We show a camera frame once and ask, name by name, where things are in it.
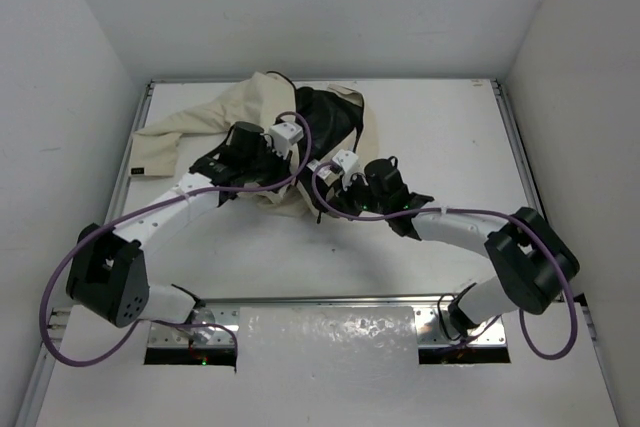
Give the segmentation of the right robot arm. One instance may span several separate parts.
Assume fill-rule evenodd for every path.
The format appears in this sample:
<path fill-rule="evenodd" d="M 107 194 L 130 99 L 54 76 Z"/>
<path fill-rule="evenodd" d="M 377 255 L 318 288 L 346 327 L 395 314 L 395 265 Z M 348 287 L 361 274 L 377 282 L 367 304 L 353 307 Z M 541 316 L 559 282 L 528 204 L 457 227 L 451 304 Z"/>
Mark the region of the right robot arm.
<path fill-rule="evenodd" d="M 575 255 L 532 208 L 522 207 L 511 215 L 517 225 L 441 208 L 425 212 L 434 198 L 411 192 L 395 159 L 376 159 L 360 167 L 354 153 L 342 150 L 333 161 L 340 168 L 341 187 L 332 207 L 349 215 L 381 215 L 401 237 L 445 243 L 490 261 L 495 276 L 466 287 L 447 307 L 446 320 L 461 335 L 517 309 L 542 314 L 563 291 L 553 265 L 567 281 L 580 270 Z"/>

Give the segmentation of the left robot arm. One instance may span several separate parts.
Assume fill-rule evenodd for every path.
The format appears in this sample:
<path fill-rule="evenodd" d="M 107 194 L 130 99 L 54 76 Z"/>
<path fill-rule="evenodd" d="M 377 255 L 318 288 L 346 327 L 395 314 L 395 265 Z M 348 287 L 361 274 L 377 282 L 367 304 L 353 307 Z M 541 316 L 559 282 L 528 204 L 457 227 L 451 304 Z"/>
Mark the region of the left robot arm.
<path fill-rule="evenodd" d="M 150 283 L 152 256 L 189 223 L 238 194 L 277 192 L 287 185 L 294 147 L 303 137 L 303 127 L 293 122 L 268 130 L 235 123 L 141 214 L 108 229 L 92 224 L 82 231 L 67 295 L 119 328 L 138 320 L 189 322 L 199 298 L 176 285 Z"/>

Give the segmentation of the cream jacket with black lining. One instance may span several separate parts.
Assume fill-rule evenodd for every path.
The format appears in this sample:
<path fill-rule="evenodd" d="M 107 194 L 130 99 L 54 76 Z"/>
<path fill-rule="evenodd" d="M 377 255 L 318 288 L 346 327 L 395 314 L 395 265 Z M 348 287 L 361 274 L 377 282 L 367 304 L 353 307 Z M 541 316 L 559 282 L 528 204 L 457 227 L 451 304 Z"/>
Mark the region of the cream jacket with black lining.
<path fill-rule="evenodd" d="M 313 160 L 325 162 L 340 149 L 353 151 L 362 163 L 378 157 L 375 115 L 360 92 L 335 84 L 320 90 L 296 87 L 277 72 L 256 72 L 207 103 L 134 132 L 129 176 L 171 177 L 176 172 L 182 137 L 225 134 L 237 121 L 266 129 L 286 111 L 298 112 L 309 124 Z"/>

